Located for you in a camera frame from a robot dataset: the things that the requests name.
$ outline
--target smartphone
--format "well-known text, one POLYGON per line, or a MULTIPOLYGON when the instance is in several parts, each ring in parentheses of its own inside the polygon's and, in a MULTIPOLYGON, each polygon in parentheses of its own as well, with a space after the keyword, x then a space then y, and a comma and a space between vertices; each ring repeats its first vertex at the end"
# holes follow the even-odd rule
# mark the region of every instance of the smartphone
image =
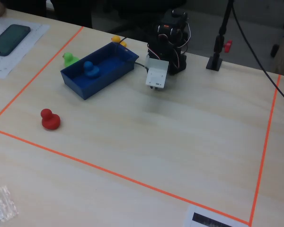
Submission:
POLYGON ((0 56, 8 56, 30 32, 30 27, 10 25, 0 35, 0 56))

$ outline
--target black cable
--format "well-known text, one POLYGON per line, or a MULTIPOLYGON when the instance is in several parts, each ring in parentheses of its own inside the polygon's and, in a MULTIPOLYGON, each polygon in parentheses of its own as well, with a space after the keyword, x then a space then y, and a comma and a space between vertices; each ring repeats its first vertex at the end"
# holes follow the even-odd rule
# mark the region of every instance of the black cable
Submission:
POLYGON ((145 65, 142 65, 141 63, 138 63, 138 62, 134 62, 134 63, 137 64, 137 65, 140 65, 140 66, 144 67, 144 68, 147 70, 147 72, 148 72, 149 68, 147 68, 145 65))
MULTIPOLYGON (((124 37, 123 39, 121 39, 121 40, 118 42, 117 47, 116 47, 116 49, 115 49, 115 52, 117 52, 117 49, 118 49, 118 46, 120 45, 120 43, 121 43, 124 39, 126 39, 126 38, 127 38, 127 37, 124 37)), ((135 62, 135 61, 133 61, 133 63, 144 67, 144 68, 147 70, 147 72, 148 72, 148 68, 147 68, 145 65, 143 65, 143 64, 141 64, 141 63, 138 63, 138 62, 135 62)))
POLYGON ((234 6, 232 6, 232 12, 233 12, 233 16, 235 17, 235 20, 236 20, 236 22, 237 22, 237 25, 238 25, 238 27, 239 27, 240 32, 241 32, 241 34, 242 34, 242 36, 243 36, 243 38, 244 38, 244 40, 245 40, 247 46, 249 47, 250 51, 252 52, 253 56, 255 57, 257 63, 259 64, 260 68, 263 70, 263 72, 264 72, 265 75, 268 77, 268 79, 270 80, 270 82, 273 83, 273 85, 275 86, 275 88, 276 88, 276 89, 280 92, 280 94, 284 97, 283 92, 278 88, 278 86, 274 83, 274 81, 271 79, 271 77, 270 77, 270 76, 268 75, 268 73, 265 71, 264 67, 262 66, 262 64, 260 63, 259 59, 257 58, 257 56, 256 56, 256 54, 255 54, 255 52, 254 52, 254 50, 251 48, 251 46, 250 46, 250 44, 249 44, 249 42, 248 42, 246 36, 244 35, 244 32, 243 32, 242 28, 241 28, 241 26, 240 26, 240 23, 239 23, 239 21, 238 21, 238 18, 237 18, 235 9, 234 9, 234 6))

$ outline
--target plastic bag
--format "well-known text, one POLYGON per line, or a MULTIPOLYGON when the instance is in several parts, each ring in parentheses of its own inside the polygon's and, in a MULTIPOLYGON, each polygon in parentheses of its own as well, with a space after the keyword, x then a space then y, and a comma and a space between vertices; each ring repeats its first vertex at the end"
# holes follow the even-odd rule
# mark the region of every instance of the plastic bag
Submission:
POLYGON ((0 222, 10 220, 18 214, 6 186, 0 187, 0 222))

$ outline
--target rubber duck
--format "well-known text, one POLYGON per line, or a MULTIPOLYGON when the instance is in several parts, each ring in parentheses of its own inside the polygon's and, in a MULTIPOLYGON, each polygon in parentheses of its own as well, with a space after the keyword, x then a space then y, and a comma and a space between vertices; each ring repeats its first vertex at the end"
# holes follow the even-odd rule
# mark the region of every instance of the rubber duck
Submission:
POLYGON ((72 55, 72 53, 66 52, 63 55, 64 58, 64 66, 65 67, 69 67, 70 65, 72 65, 73 63, 79 61, 79 58, 75 57, 72 55))
POLYGON ((126 42, 124 42, 124 41, 122 41, 120 44, 121 44, 123 47, 126 47, 126 46, 127 46, 126 42))
POLYGON ((41 111, 42 125, 46 129, 55 130, 60 126, 60 117, 53 114, 50 109, 44 109, 41 111))
POLYGON ((112 41, 115 42, 115 43, 120 42, 120 40, 121 40, 120 37, 117 36, 117 35, 115 35, 115 36, 112 37, 112 41))
POLYGON ((92 62, 90 61, 86 61, 84 62, 83 65, 84 68, 84 74, 85 76, 89 77, 89 78, 97 78, 100 76, 100 69, 98 66, 93 65, 92 62))

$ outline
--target green rubber duck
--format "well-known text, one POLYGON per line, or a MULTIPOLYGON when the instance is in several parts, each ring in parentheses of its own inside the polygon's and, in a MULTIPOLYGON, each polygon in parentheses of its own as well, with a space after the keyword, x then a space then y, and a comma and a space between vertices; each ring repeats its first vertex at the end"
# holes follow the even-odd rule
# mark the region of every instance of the green rubber duck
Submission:
POLYGON ((65 67, 69 67, 70 65, 72 65, 73 63, 79 61, 79 58, 75 57, 72 55, 72 53, 66 52, 63 55, 64 58, 64 66, 65 67))

